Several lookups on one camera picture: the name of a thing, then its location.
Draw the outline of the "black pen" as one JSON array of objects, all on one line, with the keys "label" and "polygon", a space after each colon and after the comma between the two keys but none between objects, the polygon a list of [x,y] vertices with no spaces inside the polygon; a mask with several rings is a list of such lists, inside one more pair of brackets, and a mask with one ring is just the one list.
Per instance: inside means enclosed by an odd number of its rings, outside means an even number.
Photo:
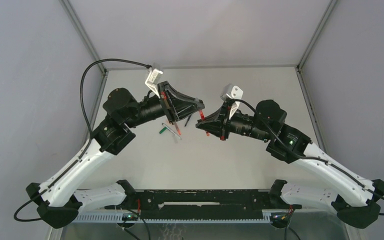
[{"label": "black pen", "polygon": [[184,123],[184,127],[186,127],[191,119],[192,115],[189,115],[186,119],[186,122]]}]

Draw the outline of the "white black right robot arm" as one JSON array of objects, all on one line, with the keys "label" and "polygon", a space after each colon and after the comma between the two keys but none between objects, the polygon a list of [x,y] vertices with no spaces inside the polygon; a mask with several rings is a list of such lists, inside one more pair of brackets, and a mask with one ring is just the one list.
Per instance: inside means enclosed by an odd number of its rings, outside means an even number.
[{"label": "white black right robot arm", "polygon": [[218,138],[224,141],[234,133],[263,141],[272,157],[301,167],[325,183],[325,187],[316,188],[277,179],[269,192],[273,207],[323,210],[358,229],[365,229],[382,215],[383,180],[365,179],[334,160],[309,136],[286,124],[287,113],[275,101],[260,101],[250,115],[234,108],[239,103],[238,99],[226,99],[211,116]]}]

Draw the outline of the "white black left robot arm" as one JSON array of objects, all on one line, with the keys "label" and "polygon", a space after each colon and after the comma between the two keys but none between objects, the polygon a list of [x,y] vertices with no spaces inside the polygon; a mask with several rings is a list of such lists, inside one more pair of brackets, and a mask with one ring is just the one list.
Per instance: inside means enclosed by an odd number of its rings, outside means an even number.
[{"label": "white black left robot arm", "polygon": [[79,152],[47,181],[26,187],[28,196],[37,205],[40,220],[60,229],[82,212],[106,206],[133,207],[137,196],[126,180],[95,189],[79,187],[135,138],[133,128],[161,117],[170,123],[178,122],[204,107],[202,100],[178,92],[167,81],[157,85],[154,96],[142,101],[137,101],[126,88],[114,89],[103,103],[104,120]]}]

